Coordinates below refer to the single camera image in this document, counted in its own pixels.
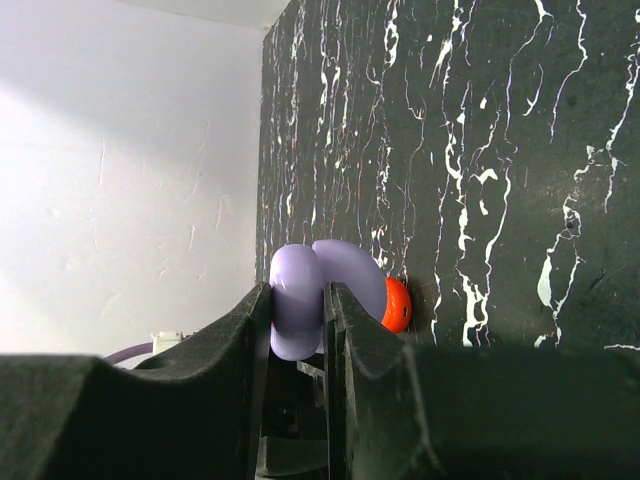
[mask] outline orange ball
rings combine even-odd
[[[382,325],[393,333],[401,333],[411,320],[411,297],[409,291],[397,278],[387,277],[387,309]]]

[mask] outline black marbled wall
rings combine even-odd
[[[349,240],[409,338],[640,347],[640,5],[294,0],[264,47],[257,278]]]

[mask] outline purple plastic toy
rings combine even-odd
[[[304,360],[324,352],[323,292],[326,284],[345,283],[369,315],[381,322],[387,292],[385,275],[357,246],[319,240],[312,248],[287,245],[271,260],[273,289],[271,349],[283,360]]]

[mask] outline white plug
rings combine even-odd
[[[157,355],[176,346],[182,340],[184,335],[182,332],[160,332],[151,335],[153,339],[153,354]]]

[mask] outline white wall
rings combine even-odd
[[[252,287],[262,36],[0,2],[0,352],[192,332]]]
[[[119,0],[166,12],[250,27],[270,27],[290,0]]]

